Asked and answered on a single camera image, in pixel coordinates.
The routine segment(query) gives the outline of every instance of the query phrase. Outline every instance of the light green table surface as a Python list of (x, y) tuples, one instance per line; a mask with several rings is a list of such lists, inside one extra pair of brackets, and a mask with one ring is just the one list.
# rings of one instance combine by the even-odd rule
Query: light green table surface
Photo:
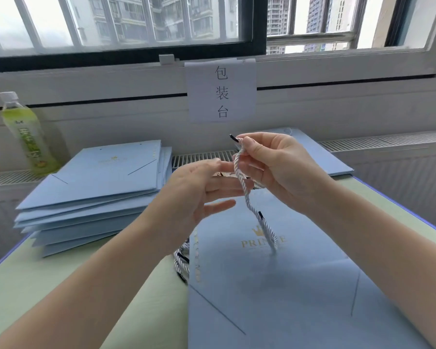
[[(338, 183), (355, 191), (402, 223), (436, 242), (436, 230), (352, 177)], [(26, 240), (0, 264), (0, 333), (89, 258), (105, 240), (40, 258)], [(176, 276), (172, 257), (150, 275), (122, 315), (103, 348), (187, 348), (187, 287)]]

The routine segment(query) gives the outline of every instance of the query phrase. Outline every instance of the plastic bottle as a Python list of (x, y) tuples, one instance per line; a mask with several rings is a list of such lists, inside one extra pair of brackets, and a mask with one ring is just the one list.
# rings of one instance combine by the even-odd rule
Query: plastic bottle
[(36, 115), (18, 103), (15, 92), (2, 92), (0, 99), (4, 102), (3, 122), (20, 142), (32, 172), (40, 176), (57, 172), (61, 165), (50, 153)]

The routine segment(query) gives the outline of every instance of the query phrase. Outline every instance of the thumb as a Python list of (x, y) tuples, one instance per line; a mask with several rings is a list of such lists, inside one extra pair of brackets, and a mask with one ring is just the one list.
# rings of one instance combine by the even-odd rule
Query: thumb
[(274, 160), (273, 149), (261, 145), (248, 136), (244, 137), (242, 144), (252, 158), (261, 161), (267, 166), (272, 165)]

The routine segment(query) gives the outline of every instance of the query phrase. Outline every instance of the paper sign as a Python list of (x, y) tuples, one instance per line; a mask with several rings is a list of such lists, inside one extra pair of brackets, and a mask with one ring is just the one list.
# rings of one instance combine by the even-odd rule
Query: paper sign
[(187, 99), (192, 122), (245, 120), (255, 114), (255, 59), (186, 62)]

